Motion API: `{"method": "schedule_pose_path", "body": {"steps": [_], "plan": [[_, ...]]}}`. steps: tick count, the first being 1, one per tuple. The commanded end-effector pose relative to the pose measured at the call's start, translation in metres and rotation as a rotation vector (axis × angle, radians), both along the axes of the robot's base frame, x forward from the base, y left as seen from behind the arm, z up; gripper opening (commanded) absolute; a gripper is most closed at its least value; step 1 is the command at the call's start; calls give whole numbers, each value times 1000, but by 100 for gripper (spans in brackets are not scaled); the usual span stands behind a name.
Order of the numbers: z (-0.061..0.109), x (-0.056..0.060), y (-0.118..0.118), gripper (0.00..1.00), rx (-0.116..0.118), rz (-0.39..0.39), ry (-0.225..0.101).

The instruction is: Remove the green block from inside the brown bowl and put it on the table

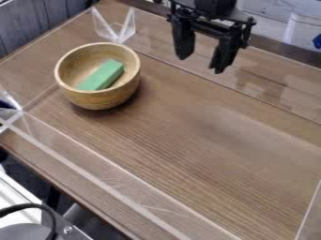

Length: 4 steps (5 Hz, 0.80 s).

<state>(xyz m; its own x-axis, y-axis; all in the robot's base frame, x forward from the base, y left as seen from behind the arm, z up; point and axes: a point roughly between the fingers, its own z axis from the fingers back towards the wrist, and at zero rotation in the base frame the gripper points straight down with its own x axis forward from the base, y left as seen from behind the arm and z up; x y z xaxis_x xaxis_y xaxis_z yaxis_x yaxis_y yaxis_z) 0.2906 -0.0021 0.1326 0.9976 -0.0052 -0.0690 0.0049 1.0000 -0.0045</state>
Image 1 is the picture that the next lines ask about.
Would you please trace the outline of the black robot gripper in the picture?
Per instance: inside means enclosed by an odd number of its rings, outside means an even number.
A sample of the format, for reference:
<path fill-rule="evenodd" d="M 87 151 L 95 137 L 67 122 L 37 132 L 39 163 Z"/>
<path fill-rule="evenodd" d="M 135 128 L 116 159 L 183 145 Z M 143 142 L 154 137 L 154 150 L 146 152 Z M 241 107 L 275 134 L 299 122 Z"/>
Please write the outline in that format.
<path fill-rule="evenodd" d="M 214 20 L 233 22 L 233 27 L 241 29 L 241 34 L 215 36 L 218 45 L 210 60 L 215 74 L 220 74 L 231 65 L 239 48 L 247 47 L 251 28 L 255 26 L 253 16 L 243 13 L 235 5 L 237 0 L 170 0 L 172 43 L 180 60 L 187 59 L 194 52 L 191 22 L 215 32 L 220 32 L 223 27 Z"/>

